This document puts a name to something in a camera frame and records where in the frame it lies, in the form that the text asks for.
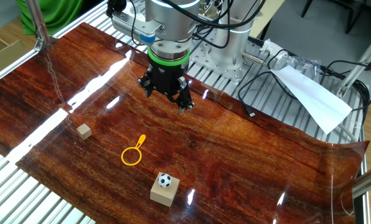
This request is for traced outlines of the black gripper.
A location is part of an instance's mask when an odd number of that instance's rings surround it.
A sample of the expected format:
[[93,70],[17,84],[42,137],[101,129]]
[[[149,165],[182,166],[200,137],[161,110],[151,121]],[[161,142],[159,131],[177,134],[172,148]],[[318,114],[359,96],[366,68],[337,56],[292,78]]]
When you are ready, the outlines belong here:
[[168,94],[170,102],[179,107],[179,114],[194,107],[189,82],[184,74],[189,66],[189,61],[177,65],[170,65],[171,62],[148,58],[149,70],[138,80],[139,86],[149,98],[154,90]]

